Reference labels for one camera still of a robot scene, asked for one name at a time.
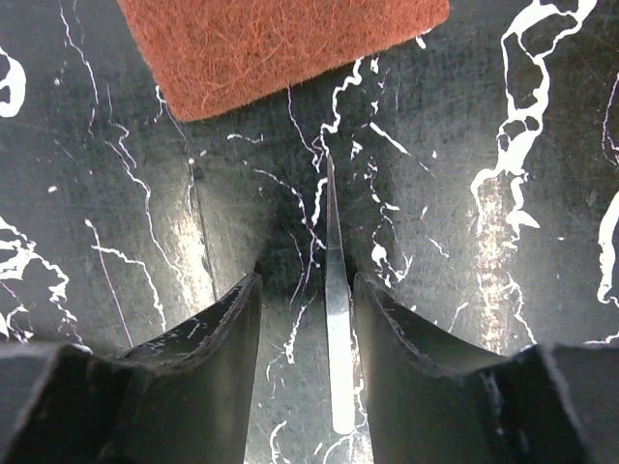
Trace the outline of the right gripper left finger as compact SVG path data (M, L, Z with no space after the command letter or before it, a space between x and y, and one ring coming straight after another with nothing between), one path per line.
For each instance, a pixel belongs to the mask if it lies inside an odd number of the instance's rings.
M1 348L5 463L240 463L262 280L244 276L182 324L103 358L71 344Z

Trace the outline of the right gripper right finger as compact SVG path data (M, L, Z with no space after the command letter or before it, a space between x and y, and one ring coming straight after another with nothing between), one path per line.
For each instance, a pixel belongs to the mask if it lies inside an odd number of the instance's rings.
M614 463L618 352L538 344L503 357L356 275L354 319L378 463Z

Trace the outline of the brown scouring pad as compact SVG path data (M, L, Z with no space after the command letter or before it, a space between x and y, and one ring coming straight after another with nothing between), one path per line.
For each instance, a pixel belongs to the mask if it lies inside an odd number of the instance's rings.
M122 1L172 114L194 122L423 35L446 0Z

